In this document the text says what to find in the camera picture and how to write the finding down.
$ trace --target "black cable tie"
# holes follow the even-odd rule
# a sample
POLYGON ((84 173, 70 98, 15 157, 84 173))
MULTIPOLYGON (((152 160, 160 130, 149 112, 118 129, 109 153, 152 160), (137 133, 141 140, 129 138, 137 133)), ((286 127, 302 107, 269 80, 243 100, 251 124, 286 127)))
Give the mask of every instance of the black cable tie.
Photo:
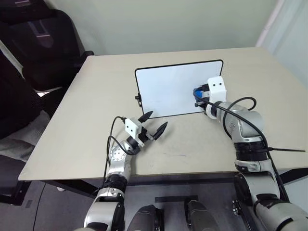
POLYGON ((271 148, 268 147, 269 151, 283 151, 283 152, 305 152, 306 150, 298 150, 298 149, 287 149, 287 148, 271 148))

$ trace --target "whiteboard frame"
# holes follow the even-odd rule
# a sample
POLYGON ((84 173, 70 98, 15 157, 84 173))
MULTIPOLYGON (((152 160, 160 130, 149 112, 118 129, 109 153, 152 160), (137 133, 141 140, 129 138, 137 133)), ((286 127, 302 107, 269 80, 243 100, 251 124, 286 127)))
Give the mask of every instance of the whiteboard frame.
MULTIPOLYGON (((222 72, 222 68, 224 65, 224 62, 222 59, 215 59, 215 60, 208 60, 208 61, 199 61, 199 62, 192 62, 192 63, 183 63, 183 64, 171 64, 171 65, 163 65, 163 66, 151 66, 151 67, 142 67, 142 68, 137 68, 135 70, 135 79, 136 79, 136 83, 137 83, 137 88, 138 88, 138 95, 140 97, 140 99, 136 99, 138 101, 139 106, 142 109, 142 113, 144 115, 144 110, 143 110, 143 105, 142 105, 142 96, 140 95, 140 90, 139 90, 139 85, 138 85, 138 79, 137 79, 137 71, 138 70, 144 70, 144 69, 154 69, 154 68, 160 68, 160 67, 168 67, 168 66, 181 66, 181 65, 188 65, 188 64, 202 64, 202 63, 210 63, 210 62, 221 62, 221 70, 220 70, 220 76, 221 76, 221 72, 222 72)), ((179 116, 179 115, 187 115, 187 114, 194 114, 194 113, 200 113, 200 112, 190 112, 190 113, 183 113, 183 114, 176 114, 176 115, 165 115, 165 116, 157 116, 157 117, 150 117, 150 119, 154 119, 154 118, 163 118, 163 117, 170 117, 170 116, 179 116)))

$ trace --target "black cable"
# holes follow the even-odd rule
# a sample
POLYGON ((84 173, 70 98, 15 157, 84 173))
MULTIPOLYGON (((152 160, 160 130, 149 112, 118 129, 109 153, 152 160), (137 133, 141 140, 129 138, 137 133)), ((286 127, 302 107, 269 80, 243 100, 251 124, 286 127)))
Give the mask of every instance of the black cable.
MULTIPOLYGON (((109 136, 112 135, 112 130, 114 129, 114 125, 115 125, 115 122, 116 122, 116 119, 121 119, 123 122, 125 122, 125 118, 124 117, 121 117, 121 116, 116 116, 112 122, 112 125, 111 125, 111 128, 110 128, 110 133, 109 133, 109 136)), ((110 139, 108 138, 107 139, 107 147, 106 147, 106 159, 108 161, 108 164, 110 165, 110 160, 109 160, 109 148, 110 148, 110 139)))
POLYGON ((224 112, 227 112, 227 113, 229 113, 229 114, 231 114, 231 115, 237 117, 238 119, 242 120, 243 122, 245 122, 246 124, 248 124, 249 126, 251 126, 254 130, 256 130, 257 133, 259 133, 259 135, 261 136, 261 138, 262 138, 262 140, 263 140, 263 142, 264 142, 264 146, 265 146, 265 148, 266 148, 266 150, 267 150, 266 153, 267 153, 267 155, 268 155, 268 158, 271 160, 271 165, 272 165, 273 170, 274 170, 274 172, 275 172, 276 180, 277 180, 278 186, 279 186, 279 188, 281 189, 281 191, 282 191, 282 193, 283 193, 283 196, 284 196, 285 200, 286 200, 287 202, 290 202, 289 197, 288 197, 288 194, 287 194, 287 192, 286 192, 286 190, 285 190, 285 187, 284 187, 284 185, 283 185, 283 182, 282 182, 282 180, 281 180, 281 177, 280 177, 280 175, 279 175, 279 173, 278 173, 278 171, 277 171, 277 168, 276 168, 276 166, 275 166, 275 164, 274 164, 274 161, 273 161, 273 159, 272 159, 272 157, 271 157, 271 155, 270 155, 270 152, 268 151, 268 148, 269 148, 269 147, 268 147, 268 142, 267 142, 267 139, 266 139, 265 135, 263 134, 263 132, 262 132, 259 128, 257 128, 253 123, 251 123, 251 122, 248 121, 247 119, 241 117, 240 115, 238 115, 238 114, 236 114, 236 113, 234 113, 234 112, 232 112, 232 111, 230 111, 230 110, 228 110, 228 109, 226 109, 226 108, 224 108, 224 107, 221 107, 221 106, 219 106, 219 105, 215 105, 214 103, 212 103, 212 102, 210 102, 210 101, 208 101, 208 100, 205 100, 205 99, 203 99, 203 98, 198 97, 198 96, 196 95, 196 91, 197 91, 197 90, 198 90, 198 89, 194 89, 194 90, 193 90, 193 96, 194 96, 196 99, 198 99, 198 100, 200 100, 200 101, 203 101, 203 102, 205 102, 205 103, 207 103, 207 104, 209 104, 209 105, 212 105, 212 106, 214 106, 214 107, 216 107, 216 108, 218 108, 218 109, 220 109, 220 110, 222 110, 222 111, 224 111, 224 112))
POLYGON ((44 187, 42 189, 42 191, 40 192, 40 195, 39 195, 39 199, 38 199, 38 205, 37 205, 37 209, 36 209, 36 212, 35 212, 35 217, 34 217, 34 222, 33 222, 33 228, 32 228, 32 231, 34 231, 34 227, 35 227, 35 222, 37 220, 37 215, 38 215, 38 208, 39 208, 39 203, 40 203, 40 199, 42 197, 42 194, 43 194, 43 191, 45 189, 45 186, 46 186, 46 183, 44 184, 44 187))
MULTIPOLYGON (((252 109, 254 109, 254 108, 256 107, 256 105, 257 105, 257 101, 256 101, 255 98, 253 98, 253 97, 243 97, 243 98, 240 98, 240 99, 234 101, 233 103, 231 103, 230 106, 227 108, 227 110, 231 110, 231 108, 232 108, 234 105, 236 105, 238 102, 243 101, 243 100, 252 100, 252 101, 254 102, 254 105, 252 105, 252 107, 248 109, 249 111, 251 111, 252 109)), ((231 135, 230 135, 230 133, 227 131, 227 128, 226 128, 226 116, 227 116, 227 113, 225 113, 225 114, 223 115, 222 126, 223 126, 223 129, 225 130, 225 133, 226 133, 226 134, 230 137, 230 139, 231 139, 231 135)))
POLYGON ((288 148, 268 148, 269 151, 283 151, 283 152, 305 152, 305 150, 288 149, 288 148))
POLYGON ((122 147, 122 145, 120 144, 120 142, 117 141, 117 139, 116 139, 115 137, 113 137, 113 136, 108 136, 108 139, 109 139, 109 140, 110 140, 110 139, 113 139, 113 140, 117 143, 117 145, 122 149, 122 151, 125 152, 125 154, 127 154, 127 155, 134 155, 134 153, 132 153, 132 152, 130 152, 130 151, 126 151, 126 150, 122 147))
POLYGON ((107 172, 107 164, 109 164, 110 166, 110 160, 109 160, 109 149, 110 149, 110 137, 113 137, 112 136, 112 131, 114 129, 114 125, 115 125, 115 122, 117 119, 121 119, 123 121, 123 123, 125 123, 125 117, 121 117, 121 116, 116 116, 112 122, 112 125, 111 125, 111 128, 110 128, 110 133, 109 133, 109 136, 108 136, 108 139, 107 139, 107 146, 106 146, 106 162, 105 162, 105 170, 104 170, 104 177, 103 177, 103 183, 102 183, 102 186, 100 188, 98 188, 97 190, 95 190, 92 194, 94 194, 96 191, 98 191, 99 189, 101 189, 105 183, 105 180, 106 180, 106 172, 107 172))

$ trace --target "gray cloth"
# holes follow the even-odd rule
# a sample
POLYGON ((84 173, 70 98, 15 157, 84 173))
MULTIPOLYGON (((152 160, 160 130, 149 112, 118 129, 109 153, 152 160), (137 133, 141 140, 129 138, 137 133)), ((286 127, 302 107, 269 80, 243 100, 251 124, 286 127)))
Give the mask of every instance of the gray cloth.
POLYGON ((49 115, 41 111, 26 127, 0 140, 0 155, 27 162, 49 121, 49 115))

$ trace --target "chair backrest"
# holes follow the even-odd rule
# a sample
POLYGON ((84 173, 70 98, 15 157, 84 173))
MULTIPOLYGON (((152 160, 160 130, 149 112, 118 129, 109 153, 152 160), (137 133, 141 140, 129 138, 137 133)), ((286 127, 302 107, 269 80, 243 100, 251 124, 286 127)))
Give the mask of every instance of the chair backrest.
POLYGON ((0 139, 28 125, 42 109, 41 98, 0 51, 0 139))
POLYGON ((67 14, 49 9, 43 0, 12 2, 0 2, 0 40, 22 65, 80 55, 67 14))

